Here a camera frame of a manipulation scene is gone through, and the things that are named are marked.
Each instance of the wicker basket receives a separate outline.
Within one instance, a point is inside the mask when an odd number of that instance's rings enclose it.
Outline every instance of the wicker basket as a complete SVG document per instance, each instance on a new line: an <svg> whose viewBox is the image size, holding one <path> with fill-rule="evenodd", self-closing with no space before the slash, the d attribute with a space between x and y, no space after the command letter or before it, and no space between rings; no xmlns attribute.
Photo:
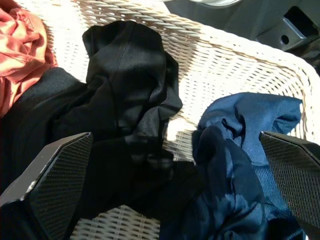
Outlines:
<svg viewBox="0 0 320 240"><path fill-rule="evenodd" d="M83 32L91 25L132 20L159 32L179 63L183 109L171 120L165 148L175 160L192 161L191 133L214 100L238 92L271 93L303 100L293 136L320 144L320 79L302 59L269 46L145 8L129 0L18 0L47 26L60 67L84 81L88 56ZM155 240L159 223L127 206L81 219L71 239Z"/></svg>

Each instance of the white wicker basket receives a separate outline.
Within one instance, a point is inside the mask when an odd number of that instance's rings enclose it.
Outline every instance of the white wicker basket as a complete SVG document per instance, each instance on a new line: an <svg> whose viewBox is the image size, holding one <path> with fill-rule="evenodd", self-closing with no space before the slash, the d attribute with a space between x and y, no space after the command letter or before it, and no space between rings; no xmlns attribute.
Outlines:
<svg viewBox="0 0 320 240"><path fill-rule="evenodd" d="M18 0L43 19L60 67L86 78L83 32L91 25L133 20L159 32L179 63L183 109L171 120L165 148L175 160L192 161L191 133L214 100L238 92L292 96L303 100L302 119L291 135L320 144L320 79L302 59L269 46L161 13L129 0ZM72 239L155 240L159 223L127 206L81 219Z"/></svg>

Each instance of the woven wicker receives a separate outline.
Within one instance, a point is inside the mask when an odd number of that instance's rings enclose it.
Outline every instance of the woven wicker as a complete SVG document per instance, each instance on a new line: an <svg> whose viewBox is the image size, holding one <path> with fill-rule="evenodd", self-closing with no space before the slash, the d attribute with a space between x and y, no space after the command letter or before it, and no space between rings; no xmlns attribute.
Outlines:
<svg viewBox="0 0 320 240"><path fill-rule="evenodd" d="M132 20L159 32L179 63L183 109L171 120L165 148L175 160L192 161L191 133L214 100L238 92L270 93L303 100L302 119L290 133L320 144L320 79L302 59L269 46L161 13L129 0L18 0L47 26L60 67L86 79L83 32L91 25ZM81 219L71 239L156 240L159 223L127 206Z"/></svg>

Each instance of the blue fabric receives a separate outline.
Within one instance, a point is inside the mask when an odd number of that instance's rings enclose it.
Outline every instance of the blue fabric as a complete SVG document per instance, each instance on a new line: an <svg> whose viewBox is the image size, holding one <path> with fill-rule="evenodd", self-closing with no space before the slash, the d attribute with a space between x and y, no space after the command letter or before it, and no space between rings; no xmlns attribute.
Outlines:
<svg viewBox="0 0 320 240"><path fill-rule="evenodd" d="M300 121L301 102L247 92L213 102L192 137L206 191L175 221L161 223L160 240L289 239L300 234L259 133L289 133Z"/></svg>

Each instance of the black fabric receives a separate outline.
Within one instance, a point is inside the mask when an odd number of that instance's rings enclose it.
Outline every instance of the black fabric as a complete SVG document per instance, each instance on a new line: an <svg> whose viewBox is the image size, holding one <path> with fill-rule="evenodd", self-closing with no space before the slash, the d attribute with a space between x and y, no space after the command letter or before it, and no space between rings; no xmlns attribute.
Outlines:
<svg viewBox="0 0 320 240"><path fill-rule="evenodd" d="M75 97L84 86L64 69L51 68L37 84L21 95L1 119L1 194L50 142L50 136L47 135L50 119L59 112L65 101Z"/></svg>
<svg viewBox="0 0 320 240"><path fill-rule="evenodd" d="M169 221L203 190L194 164L173 162L162 149L169 118L182 107L178 64L158 33L133 21L93 26L83 42L90 58L86 84L45 100L24 117L12 161L19 157L27 164L47 143L92 132L82 197L68 234L79 218L122 204ZM10 125L15 116L5 117Z"/></svg>

